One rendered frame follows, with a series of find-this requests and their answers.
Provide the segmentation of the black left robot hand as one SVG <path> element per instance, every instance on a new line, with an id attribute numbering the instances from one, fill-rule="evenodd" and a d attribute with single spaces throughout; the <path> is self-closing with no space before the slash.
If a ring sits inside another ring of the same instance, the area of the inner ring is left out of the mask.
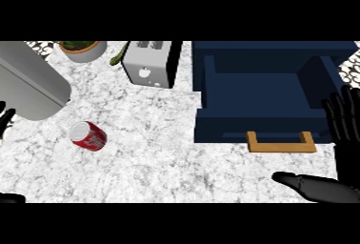
<path id="1" fill-rule="evenodd" d="M 0 139 L 3 138 L 4 130 L 15 116 L 15 109 L 6 110 L 6 102 L 0 101 Z M 0 203 L 25 203 L 25 196 L 18 193 L 0 193 Z"/>

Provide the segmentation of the grey toaster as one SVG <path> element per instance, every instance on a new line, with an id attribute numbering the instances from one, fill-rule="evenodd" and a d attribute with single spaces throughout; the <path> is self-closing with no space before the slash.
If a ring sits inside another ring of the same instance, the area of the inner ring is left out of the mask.
<path id="1" fill-rule="evenodd" d="M 121 64 L 134 85 L 173 88 L 181 45 L 181 41 L 130 42 Z"/>

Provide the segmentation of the potted plant in grey pot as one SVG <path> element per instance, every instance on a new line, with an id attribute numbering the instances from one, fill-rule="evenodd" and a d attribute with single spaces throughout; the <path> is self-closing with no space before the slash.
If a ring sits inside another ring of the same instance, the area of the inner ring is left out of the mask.
<path id="1" fill-rule="evenodd" d="M 88 63 L 105 54 L 106 41 L 96 41 L 88 47 L 75 51 L 66 50 L 63 46 L 59 46 L 59 48 L 74 62 Z"/>

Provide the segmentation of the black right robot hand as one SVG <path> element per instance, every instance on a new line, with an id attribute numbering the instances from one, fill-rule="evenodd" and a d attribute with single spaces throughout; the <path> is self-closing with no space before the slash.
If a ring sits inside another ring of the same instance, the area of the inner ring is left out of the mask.
<path id="1" fill-rule="evenodd" d="M 274 172 L 271 179 L 317 203 L 360 203 L 360 89 L 342 86 L 322 100 L 335 143 L 338 178 Z"/>

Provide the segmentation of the large grey rounded appliance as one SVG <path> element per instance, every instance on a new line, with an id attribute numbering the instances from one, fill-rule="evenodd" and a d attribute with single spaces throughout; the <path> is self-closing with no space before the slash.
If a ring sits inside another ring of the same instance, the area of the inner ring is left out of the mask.
<path id="1" fill-rule="evenodd" d="M 50 118 L 71 99 L 71 84 L 24 41 L 0 41 L 0 100 L 31 121 Z"/>

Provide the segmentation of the dark blue cabinet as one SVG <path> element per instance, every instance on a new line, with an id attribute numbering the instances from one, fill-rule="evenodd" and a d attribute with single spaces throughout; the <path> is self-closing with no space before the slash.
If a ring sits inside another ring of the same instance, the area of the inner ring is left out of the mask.
<path id="1" fill-rule="evenodd" d="M 294 73 L 307 61 L 327 56 L 335 67 L 357 52 L 353 41 L 193 41 L 193 91 L 201 91 L 204 58 L 223 73 Z"/>

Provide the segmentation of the red soda can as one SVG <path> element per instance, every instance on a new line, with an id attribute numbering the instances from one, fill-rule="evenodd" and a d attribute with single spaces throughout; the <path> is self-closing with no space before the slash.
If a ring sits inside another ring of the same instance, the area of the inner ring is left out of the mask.
<path id="1" fill-rule="evenodd" d="M 105 131 L 91 122 L 81 121 L 71 128 L 71 141 L 83 149 L 96 152 L 106 143 Z"/>

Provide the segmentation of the dark blue open drawer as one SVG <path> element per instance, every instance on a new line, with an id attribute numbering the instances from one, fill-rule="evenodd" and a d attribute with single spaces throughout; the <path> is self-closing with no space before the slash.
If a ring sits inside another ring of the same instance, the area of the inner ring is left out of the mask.
<path id="1" fill-rule="evenodd" d="M 317 144 L 332 142 L 322 101 L 344 84 L 332 58 L 310 58 L 291 73 L 220 73 L 204 58 L 202 108 L 195 116 L 196 143 L 296 142 L 308 132 Z"/>

